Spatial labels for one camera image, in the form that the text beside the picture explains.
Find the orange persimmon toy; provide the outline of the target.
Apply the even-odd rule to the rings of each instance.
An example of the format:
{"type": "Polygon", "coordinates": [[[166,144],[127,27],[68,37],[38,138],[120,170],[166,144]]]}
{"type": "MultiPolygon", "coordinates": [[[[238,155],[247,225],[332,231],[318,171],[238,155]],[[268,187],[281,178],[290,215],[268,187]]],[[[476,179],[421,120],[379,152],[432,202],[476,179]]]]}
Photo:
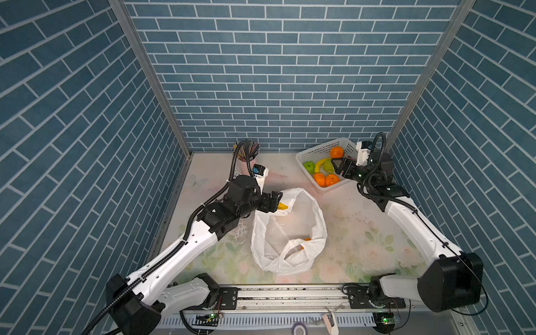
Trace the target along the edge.
{"type": "Polygon", "coordinates": [[[304,241],[311,241],[311,238],[306,238],[306,239],[304,239],[304,241]]]}
{"type": "Polygon", "coordinates": [[[322,173],[315,173],[313,179],[319,187],[326,187],[326,177],[322,173]]]}

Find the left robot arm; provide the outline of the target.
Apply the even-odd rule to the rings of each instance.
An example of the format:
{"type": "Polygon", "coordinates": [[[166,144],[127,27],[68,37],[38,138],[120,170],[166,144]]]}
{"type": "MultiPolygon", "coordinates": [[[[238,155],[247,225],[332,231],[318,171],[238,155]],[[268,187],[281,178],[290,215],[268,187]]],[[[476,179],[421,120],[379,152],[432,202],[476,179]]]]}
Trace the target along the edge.
{"type": "Polygon", "coordinates": [[[255,211],[275,213],[281,192],[262,192],[262,177],[239,175],[190,217],[185,233],[155,259],[127,277],[114,275],[106,285],[106,313],[114,334],[150,334],[163,316],[191,307],[218,304],[219,284],[208,274],[173,286],[173,280],[195,258],[234,230],[255,211]]]}

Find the green pear toy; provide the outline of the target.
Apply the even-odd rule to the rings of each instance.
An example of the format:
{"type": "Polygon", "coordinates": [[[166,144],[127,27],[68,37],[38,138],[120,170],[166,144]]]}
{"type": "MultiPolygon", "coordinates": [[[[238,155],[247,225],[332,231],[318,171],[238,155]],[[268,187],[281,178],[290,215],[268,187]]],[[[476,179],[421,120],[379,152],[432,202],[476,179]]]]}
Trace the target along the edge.
{"type": "Polygon", "coordinates": [[[335,173],[335,168],[333,166],[332,160],[331,161],[326,161],[324,166],[322,166],[322,168],[328,174],[334,174],[335,173]]]}

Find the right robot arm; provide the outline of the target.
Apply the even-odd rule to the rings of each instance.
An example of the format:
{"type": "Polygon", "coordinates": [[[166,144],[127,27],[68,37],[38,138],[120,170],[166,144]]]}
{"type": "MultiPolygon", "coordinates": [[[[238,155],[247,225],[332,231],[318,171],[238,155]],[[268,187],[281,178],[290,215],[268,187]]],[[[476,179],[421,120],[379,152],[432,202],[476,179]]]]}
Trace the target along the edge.
{"type": "Polygon", "coordinates": [[[395,183],[394,164],[388,154],[373,154],[363,163],[338,158],[332,164],[337,175],[356,181],[359,192],[399,225],[426,265],[418,278],[397,274],[372,278],[368,289],[371,302],[401,298],[441,312],[480,301],[486,294],[481,258],[462,251],[422,215],[406,189],[395,183]]]}

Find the round orange toy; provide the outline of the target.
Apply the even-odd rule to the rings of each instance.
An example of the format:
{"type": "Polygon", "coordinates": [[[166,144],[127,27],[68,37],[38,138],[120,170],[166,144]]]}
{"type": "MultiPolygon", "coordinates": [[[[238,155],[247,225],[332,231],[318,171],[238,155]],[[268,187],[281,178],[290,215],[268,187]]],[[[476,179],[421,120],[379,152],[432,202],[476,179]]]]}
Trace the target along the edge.
{"type": "Polygon", "coordinates": [[[331,187],[331,186],[333,186],[335,184],[338,184],[339,182],[340,182],[340,179],[336,174],[328,174],[325,177],[325,186],[326,187],[331,187]]]}

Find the white plastic bag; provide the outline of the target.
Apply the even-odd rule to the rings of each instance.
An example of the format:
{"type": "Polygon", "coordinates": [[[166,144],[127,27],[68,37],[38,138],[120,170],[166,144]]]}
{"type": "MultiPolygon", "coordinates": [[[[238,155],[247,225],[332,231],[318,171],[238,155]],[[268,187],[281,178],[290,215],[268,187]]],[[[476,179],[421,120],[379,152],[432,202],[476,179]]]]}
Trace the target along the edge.
{"type": "Polygon", "coordinates": [[[327,226],[317,200],[305,189],[291,188],[282,194],[280,202],[288,209],[255,213],[251,253],[262,271],[292,276],[312,268],[325,248],[327,226]]]}

